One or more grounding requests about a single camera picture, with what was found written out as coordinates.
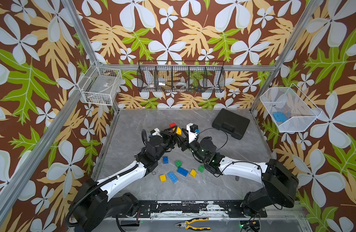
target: wall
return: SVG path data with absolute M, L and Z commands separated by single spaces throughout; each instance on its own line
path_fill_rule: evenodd
M 356 232 L 356 0 L 325 1 L 293 52 L 273 86 L 297 84 L 322 115 L 288 134 L 262 104 L 254 114 L 277 159 L 297 175 L 313 230 Z
M 87 70 L 79 48 L 59 0 L 0 1 L 0 192 Z M 90 177 L 111 119 L 108 107 L 79 101 L 0 231 L 67 230 L 69 203 Z
M 111 64 L 138 60 L 165 64 L 162 60 L 167 59 L 273 64 L 305 8 L 300 0 L 84 0 L 74 4 L 98 60 Z M 127 109 L 249 108 L 266 75 L 227 72 L 226 90 L 221 94 L 164 94 L 139 93 L 136 72 L 129 71 L 124 72 L 117 102 Z

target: black carrying case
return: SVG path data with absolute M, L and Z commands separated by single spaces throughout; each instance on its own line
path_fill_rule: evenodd
M 212 123 L 212 127 L 222 130 L 240 140 L 244 136 L 250 120 L 229 110 L 221 109 Z

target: pliers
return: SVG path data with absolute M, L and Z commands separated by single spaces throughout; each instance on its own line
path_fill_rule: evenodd
M 187 221 L 184 221 L 184 222 L 180 222 L 180 223 L 177 223 L 175 224 L 176 227 L 179 227 L 179 228 L 184 228 L 184 229 L 191 229 L 191 230 L 210 230 L 210 227 L 193 227 L 193 226 L 190 226 L 191 223 L 194 223 L 194 222 L 199 222 L 199 221 L 208 221 L 209 218 L 206 217 L 206 218 L 194 218 L 194 219 L 191 219 L 191 220 L 187 220 Z

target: black wire basket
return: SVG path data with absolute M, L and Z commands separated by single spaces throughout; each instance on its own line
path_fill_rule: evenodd
M 140 92 L 222 92 L 225 87 L 223 61 L 138 61 Z

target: white wire basket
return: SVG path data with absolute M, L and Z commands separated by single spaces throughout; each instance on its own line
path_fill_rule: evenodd
M 113 104 L 122 80 L 120 69 L 93 67 L 88 69 L 83 78 L 88 78 L 80 90 L 86 103 Z
M 296 85 L 269 88 L 260 100 L 280 132 L 306 131 L 322 112 Z

